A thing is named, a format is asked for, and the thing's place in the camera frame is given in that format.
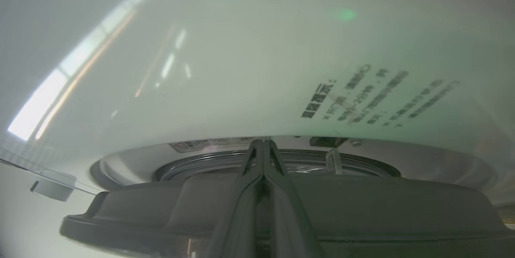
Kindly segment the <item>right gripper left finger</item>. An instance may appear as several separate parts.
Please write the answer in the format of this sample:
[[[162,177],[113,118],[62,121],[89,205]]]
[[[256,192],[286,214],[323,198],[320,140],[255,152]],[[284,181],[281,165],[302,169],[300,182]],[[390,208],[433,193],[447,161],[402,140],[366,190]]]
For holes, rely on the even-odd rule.
[[[264,175],[264,142],[252,141],[212,235],[207,258],[255,258],[255,218]]]

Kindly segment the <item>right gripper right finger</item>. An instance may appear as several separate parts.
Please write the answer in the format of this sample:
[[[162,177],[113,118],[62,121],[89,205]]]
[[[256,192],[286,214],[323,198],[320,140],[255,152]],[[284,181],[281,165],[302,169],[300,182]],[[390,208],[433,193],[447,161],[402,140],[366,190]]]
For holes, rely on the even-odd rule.
[[[264,141],[264,177],[272,203],[272,258],[323,258],[309,216],[272,140]]]

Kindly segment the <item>grey warning sticker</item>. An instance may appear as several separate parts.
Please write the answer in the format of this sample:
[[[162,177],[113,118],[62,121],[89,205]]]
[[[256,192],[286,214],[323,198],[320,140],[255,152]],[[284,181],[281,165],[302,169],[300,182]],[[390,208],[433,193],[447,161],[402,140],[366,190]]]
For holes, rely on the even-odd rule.
[[[180,153],[203,151],[208,149],[232,148],[248,146],[252,141],[259,137],[234,137],[234,138],[214,138],[205,140],[180,141],[169,144],[175,151]]]

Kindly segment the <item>black door lock latch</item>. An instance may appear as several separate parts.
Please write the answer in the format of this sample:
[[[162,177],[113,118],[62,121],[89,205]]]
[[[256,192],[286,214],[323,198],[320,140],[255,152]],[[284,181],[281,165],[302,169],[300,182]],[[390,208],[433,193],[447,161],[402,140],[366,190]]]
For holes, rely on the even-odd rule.
[[[309,140],[309,144],[311,147],[323,147],[323,148],[338,148],[340,145],[344,144],[348,138],[341,137],[311,137]]]

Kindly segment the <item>white front-load washing machine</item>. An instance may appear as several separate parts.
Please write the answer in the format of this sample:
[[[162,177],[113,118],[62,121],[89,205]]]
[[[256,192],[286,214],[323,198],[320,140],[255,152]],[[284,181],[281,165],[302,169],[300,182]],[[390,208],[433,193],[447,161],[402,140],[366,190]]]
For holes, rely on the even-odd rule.
[[[251,136],[515,204],[515,0],[0,0],[0,163],[97,194]]]

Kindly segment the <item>dark round washing machine door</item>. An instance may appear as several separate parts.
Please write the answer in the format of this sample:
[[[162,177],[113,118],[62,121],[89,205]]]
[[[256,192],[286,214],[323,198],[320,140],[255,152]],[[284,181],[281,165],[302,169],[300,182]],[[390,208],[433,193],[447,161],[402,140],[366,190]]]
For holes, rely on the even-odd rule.
[[[515,230],[481,192],[403,178],[289,174],[323,258],[515,258]],[[131,258],[207,258],[236,173],[98,194],[60,234]],[[255,258],[272,258],[272,203],[261,184]]]

